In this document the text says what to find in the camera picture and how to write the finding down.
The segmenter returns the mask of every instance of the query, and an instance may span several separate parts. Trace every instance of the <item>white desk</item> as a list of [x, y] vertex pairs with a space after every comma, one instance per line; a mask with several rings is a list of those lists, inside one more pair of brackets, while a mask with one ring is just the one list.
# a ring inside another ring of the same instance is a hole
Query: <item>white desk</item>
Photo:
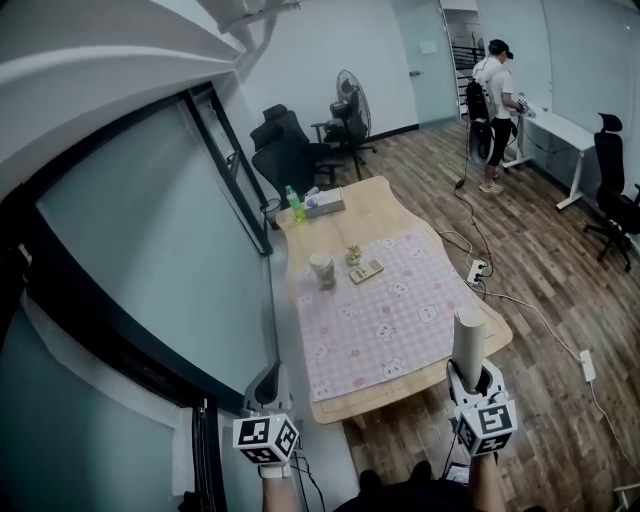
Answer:
[[[593, 141], [593, 133], [573, 124], [571, 121], [568, 121], [553, 112], [545, 112], [542, 107], [539, 107], [538, 105], [530, 103], [529, 107], [533, 112], [535, 112], [536, 117], [523, 116], [523, 123], [529, 122], [538, 128], [555, 135], [580, 152], [578, 162], [576, 163], [576, 169], [573, 174], [573, 182], [571, 184], [569, 197], [557, 205], [558, 210], [562, 210], [582, 197], [582, 192], [578, 190], [580, 177], [582, 176], [582, 162], [584, 160], [584, 153], [595, 145]], [[508, 169], [514, 165], [527, 162], [532, 158], [533, 157], [530, 156], [524, 156], [520, 145], [518, 144], [516, 159], [505, 163], [504, 167]]]

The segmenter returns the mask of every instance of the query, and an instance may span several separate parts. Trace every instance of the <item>door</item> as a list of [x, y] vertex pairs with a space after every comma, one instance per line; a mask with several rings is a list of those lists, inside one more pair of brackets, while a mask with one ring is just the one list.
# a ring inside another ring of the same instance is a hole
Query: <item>door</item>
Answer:
[[410, 71], [418, 123], [459, 119], [455, 68], [439, 0], [392, 0]]

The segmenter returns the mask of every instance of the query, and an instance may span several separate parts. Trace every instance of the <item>white cable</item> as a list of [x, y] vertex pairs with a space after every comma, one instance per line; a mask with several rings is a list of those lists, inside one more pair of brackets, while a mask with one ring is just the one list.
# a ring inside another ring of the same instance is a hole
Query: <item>white cable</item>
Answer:
[[640, 475], [640, 471], [638, 471], [638, 468], [636, 467], [636, 465], [633, 462], [631, 462], [629, 457], [627, 457], [627, 454], [624, 452], [624, 448], [622, 447], [622, 443], [620, 442], [620, 439], [618, 439], [618, 436], [616, 435], [616, 431], [613, 429], [613, 425], [611, 424], [611, 420], [609, 419], [609, 416], [607, 415], [606, 412], [604, 412], [604, 409], [602, 407], [600, 407], [600, 404], [598, 403], [598, 400], [596, 399], [596, 393], [593, 390], [593, 381], [589, 382], [589, 387], [591, 388], [591, 395], [593, 396], [593, 403], [596, 404], [596, 407], [598, 408], [598, 410], [604, 415], [605, 419], [607, 420], [607, 423], [609, 424], [609, 428], [611, 429], [611, 433], [613, 434], [613, 437], [615, 438], [616, 442], [618, 443], [618, 447], [620, 448], [620, 453], [622, 453], [622, 456], [627, 460], [627, 462], [629, 463], [629, 466], [631, 466], [634, 469], [634, 471], [636, 473], [638, 473], [638, 475]]
[[[476, 290], [471, 286], [469, 286], [469, 288], [471, 288], [474, 292], [482, 293], [482, 292], [480, 292], [480, 290]], [[486, 292], [486, 295], [491, 295], [493, 297], [500, 297], [502, 299], [509, 299], [509, 300], [512, 300], [513, 302], [517, 302], [518, 304], [522, 304], [523, 306], [526, 306], [528, 308], [533, 309], [538, 314], [538, 316], [542, 319], [544, 324], [547, 326], [547, 329], [549, 329], [549, 332], [551, 334], [553, 334], [553, 337], [558, 341], [558, 343], [560, 343], [560, 345], [562, 345], [564, 347], [564, 349], [567, 352], [569, 352], [569, 354], [571, 354], [571, 357], [573, 357], [578, 362], [578, 364], [580, 364], [580, 366], [582, 366], [582, 359], [580, 359], [575, 354], [575, 352], [573, 352], [569, 347], [567, 347], [567, 345], [564, 344], [564, 342], [558, 337], [558, 335], [555, 332], [553, 332], [553, 329], [551, 329], [551, 326], [549, 325], [549, 322], [547, 322], [546, 318], [544, 316], [542, 316], [542, 313], [540, 313], [540, 311], [538, 311], [534, 306], [532, 306], [531, 304], [527, 304], [526, 302], [522, 302], [521, 300], [514, 299], [513, 297], [509, 297], [508, 295], [502, 295], [500, 293]], [[616, 435], [616, 431], [613, 428], [613, 424], [611, 423], [611, 420], [609, 420], [609, 416], [604, 411], [604, 409], [602, 407], [600, 407], [600, 404], [598, 404], [598, 401], [596, 400], [596, 394], [595, 394], [595, 392], [593, 390], [593, 382], [592, 381], [589, 382], [589, 387], [591, 388], [591, 394], [593, 395], [593, 403], [595, 404], [595, 406], [598, 408], [598, 410], [604, 415], [605, 419], [607, 420], [607, 423], [609, 424], [609, 428], [611, 429], [611, 433], [613, 434], [613, 437], [616, 440], [616, 443], [618, 443], [618, 448], [620, 448], [620, 452], [622, 453], [622, 456], [629, 463], [629, 465], [634, 469], [634, 471], [636, 473], [638, 473], [638, 475], [640, 475], [640, 471], [638, 471], [638, 468], [633, 464], [633, 462], [631, 462], [629, 457], [627, 457], [627, 454], [625, 453], [624, 448], [622, 447], [622, 443], [620, 442], [620, 439]]]
[[471, 265], [469, 265], [469, 256], [471, 256], [471, 253], [473, 252], [473, 244], [471, 242], [469, 242], [469, 240], [467, 240], [465, 237], [463, 237], [457, 231], [440, 231], [440, 232], [438, 232], [439, 235], [446, 235], [447, 233], [451, 233], [453, 235], [458, 235], [460, 238], [462, 238], [465, 242], [467, 242], [469, 244], [469, 250], [466, 251], [467, 259], [466, 259], [465, 263], [467, 264], [467, 268], [471, 269]]
[[500, 297], [502, 299], [509, 299], [509, 300], [512, 300], [513, 302], [517, 302], [518, 304], [522, 304], [523, 306], [527, 306], [528, 308], [533, 309], [536, 313], [538, 313], [538, 316], [542, 319], [542, 321], [544, 322], [544, 325], [547, 326], [547, 329], [549, 329], [549, 332], [558, 341], [558, 343], [560, 343], [560, 345], [562, 345], [564, 347], [564, 349], [567, 352], [569, 352], [569, 354], [571, 354], [571, 357], [573, 357], [580, 364], [580, 366], [582, 366], [582, 359], [580, 359], [573, 350], [571, 350], [569, 347], [567, 347], [564, 344], [564, 342], [558, 337], [558, 335], [555, 332], [553, 332], [553, 329], [551, 329], [551, 326], [549, 325], [549, 322], [547, 322], [546, 318], [542, 316], [542, 313], [540, 313], [540, 311], [538, 311], [534, 306], [532, 306], [531, 304], [527, 304], [526, 302], [522, 302], [521, 300], [514, 299], [513, 297], [509, 297], [508, 295], [502, 295], [502, 294], [499, 294], [499, 293], [490, 293], [490, 292], [486, 292], [486, 295], [492, 295], [493, 297]]

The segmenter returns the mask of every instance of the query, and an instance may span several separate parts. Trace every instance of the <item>power strip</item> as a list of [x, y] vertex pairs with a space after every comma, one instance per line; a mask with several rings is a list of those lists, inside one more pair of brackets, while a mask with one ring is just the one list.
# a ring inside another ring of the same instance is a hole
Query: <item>power strip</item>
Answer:
[[591, 360], [591, 354], [588, 350], [580, 352], [580, 360], [582, 361], [582, 371], [584, 373], [584, 380], [591, 382], [596, 378], [596, 370], [593, 367], [593, 361]]
[[484, 269], [487, 268], [487, 263], [482, 260], [473, 260], [473, 265], [471, 265], [471, 270], [469, 271], [469, 276], [467, 277], [467, 283], [470, 285], [478, 284], [478, 276], [483, 276]]

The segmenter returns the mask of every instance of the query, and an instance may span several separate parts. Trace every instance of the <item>green bottle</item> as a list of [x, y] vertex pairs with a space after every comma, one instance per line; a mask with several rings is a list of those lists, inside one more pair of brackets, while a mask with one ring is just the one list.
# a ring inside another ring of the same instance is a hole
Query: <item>green bottle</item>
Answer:
[[304, 208], [300, 204], [300, 198], [296, 191], [291, 188], [291, 186], [287, 185], [287, 200], [289, 201], [289, 206], [293, 210], [293, 216], [296, 219], [296, 222], [300, 222], [306, 218], [306, 214], [304, 213]]

